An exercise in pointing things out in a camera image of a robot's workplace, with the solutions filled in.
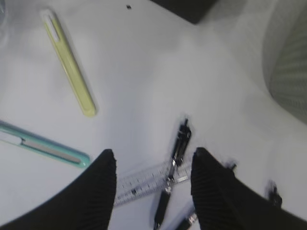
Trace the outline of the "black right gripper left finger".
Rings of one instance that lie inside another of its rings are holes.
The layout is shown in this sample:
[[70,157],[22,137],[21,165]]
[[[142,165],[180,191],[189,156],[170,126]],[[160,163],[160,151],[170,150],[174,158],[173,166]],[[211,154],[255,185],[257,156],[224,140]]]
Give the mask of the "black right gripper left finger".
[[2,230],[106,230],[115,202],[116,160],[104,150],[70,185]]

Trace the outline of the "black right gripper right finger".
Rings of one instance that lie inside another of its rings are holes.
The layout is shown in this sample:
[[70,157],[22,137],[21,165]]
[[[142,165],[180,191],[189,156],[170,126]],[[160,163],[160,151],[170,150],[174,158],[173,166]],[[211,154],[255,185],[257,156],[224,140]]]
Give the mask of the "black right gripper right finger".
[[307,222],[232,175],[204,147],[196,148],[191,169],[191,195],[202,230],[305,230]]

